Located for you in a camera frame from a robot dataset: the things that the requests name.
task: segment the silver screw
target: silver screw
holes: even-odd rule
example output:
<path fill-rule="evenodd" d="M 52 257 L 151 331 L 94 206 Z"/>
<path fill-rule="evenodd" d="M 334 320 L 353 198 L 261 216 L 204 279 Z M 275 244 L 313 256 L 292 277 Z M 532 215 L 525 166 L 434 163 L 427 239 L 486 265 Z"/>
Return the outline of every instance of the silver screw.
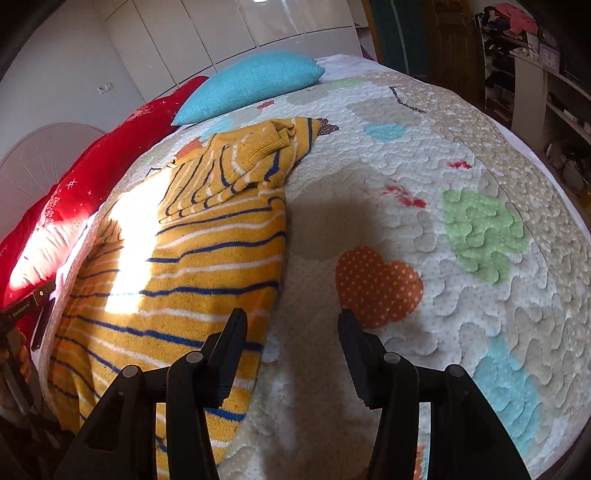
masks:
<path fill-rule="evenodd" d="M 138 371 L 139 371 L 139 368 L 136 367 L 135 365 L 128 365 L 127 367 L 125 367 L 123 369 L 122 373 L 125 378 L 131 378 L 135 374 L 137 374 Z"/>
<path fill-rule="evenodd" d="M 400 355 L 394 352 L 388 352 L 384 355 L 384 361 L 387 364 L 397 364 L 400 361 Z"/>
<path fill-rule="evenodd" d="M 187 362 L 190 364 L 198 364 L 203 360 L 203 354 L 201 352 L 191 352 L 187 355 Z"/>
<path fill-rule="evenodd" d="M 460 365 L 450 365 L 449 373 L 454 377 L 462 377 L 464 375 L 464 369 Z"/>

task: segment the blue pillow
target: blue pillow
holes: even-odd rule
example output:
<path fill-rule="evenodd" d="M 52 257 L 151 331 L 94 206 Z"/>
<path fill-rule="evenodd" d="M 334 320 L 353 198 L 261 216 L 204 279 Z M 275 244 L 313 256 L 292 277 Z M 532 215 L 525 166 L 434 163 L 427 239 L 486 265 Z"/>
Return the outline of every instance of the blue pillow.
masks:
<path fill-rule="evenodd" d="M 187 99 L 173 125 L 198 124 L 251 103 L 314 85 L 324 68 L 289 51 L 247 57 L 205 81 Z"/>

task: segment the brown door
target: brown door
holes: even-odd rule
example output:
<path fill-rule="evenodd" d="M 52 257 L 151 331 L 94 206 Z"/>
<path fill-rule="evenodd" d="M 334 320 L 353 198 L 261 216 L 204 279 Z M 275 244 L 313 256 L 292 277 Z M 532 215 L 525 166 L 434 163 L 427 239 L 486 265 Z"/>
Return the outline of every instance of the brown door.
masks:
<path fill-rule="evenodd" d="M 469 0 L 421 1 L 429 37 L 431 83 L 477 103 L 479 42 Z"/>

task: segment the yellow striped sweater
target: yellow striped sweater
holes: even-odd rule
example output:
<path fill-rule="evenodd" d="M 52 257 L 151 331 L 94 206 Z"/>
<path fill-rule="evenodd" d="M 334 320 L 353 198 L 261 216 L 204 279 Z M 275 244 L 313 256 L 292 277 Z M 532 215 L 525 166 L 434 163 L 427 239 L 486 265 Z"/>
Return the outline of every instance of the yellow striped sweater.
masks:
<path fill-rule="evenodd" d="M 320 127 L 298 117 L 216 134 L 118 199 L 54 339 L 48 384 L 62 427 L 78 431 L 125 365 L 170 365 L 241 307 L 248 343 L 236 381 L 222 409 L 206 414 L 216 461 L 223 458 L 248 408 L 279 289 L 283 183 Z M 163 405 L 156 435 L 166 477 Z"/>

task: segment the white wardrobe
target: white wardrobe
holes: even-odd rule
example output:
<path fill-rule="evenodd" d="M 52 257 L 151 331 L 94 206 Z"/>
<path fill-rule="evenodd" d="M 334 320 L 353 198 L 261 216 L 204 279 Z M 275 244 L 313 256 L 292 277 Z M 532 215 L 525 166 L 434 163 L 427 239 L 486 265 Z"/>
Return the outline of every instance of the white wardrobe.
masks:
<path fill-rule="evenodd" d="M 146 101 L 260 51 L 361 55 L 347 0 L 95 0 Z"/>

